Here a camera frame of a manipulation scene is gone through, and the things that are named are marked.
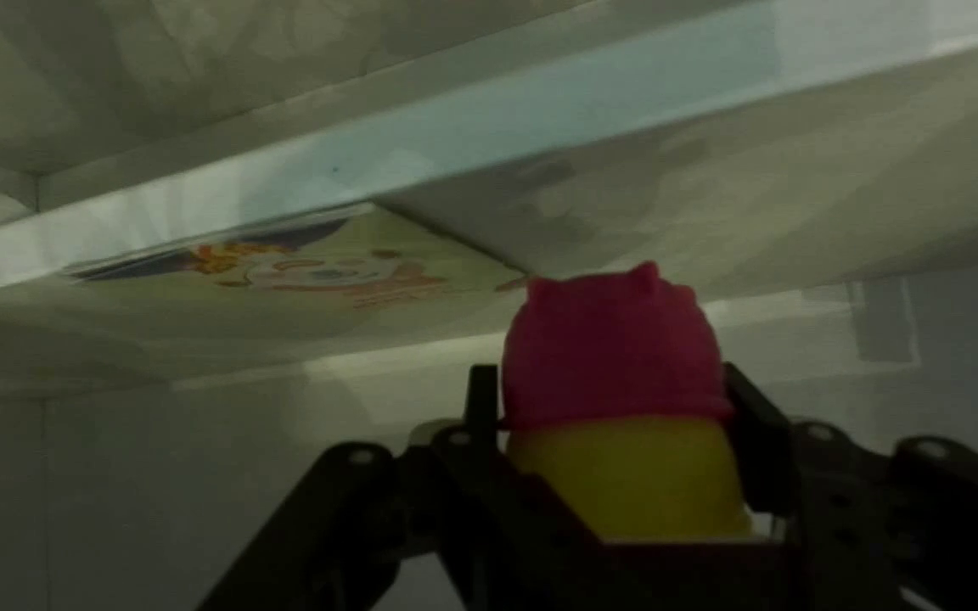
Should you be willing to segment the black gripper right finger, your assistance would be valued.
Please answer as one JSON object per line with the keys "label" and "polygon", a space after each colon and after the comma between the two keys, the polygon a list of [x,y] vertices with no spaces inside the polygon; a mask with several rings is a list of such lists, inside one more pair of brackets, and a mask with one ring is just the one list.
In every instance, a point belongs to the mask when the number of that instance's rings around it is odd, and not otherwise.
{"label": "black gripper right finger", "polygon": [[978,611],[974,449],[914,435],[869,450],[791,422],[741,367],[723,378],[748,507],[777,522],[737,545],[772,611]]}

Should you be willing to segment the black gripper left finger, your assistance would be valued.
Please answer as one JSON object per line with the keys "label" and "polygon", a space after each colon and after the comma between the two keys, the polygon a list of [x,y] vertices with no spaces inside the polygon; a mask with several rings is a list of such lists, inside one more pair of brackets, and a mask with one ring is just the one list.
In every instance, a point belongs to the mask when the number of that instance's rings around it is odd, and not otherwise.
{"label": "black gripper left finger", "polygon": [[436,556],[467,611],[586,611],[586,528],[497,442],[501,371],[468,371],[467,412],[400,453],[325,449],[201,611],[375,611],[417,556]]}

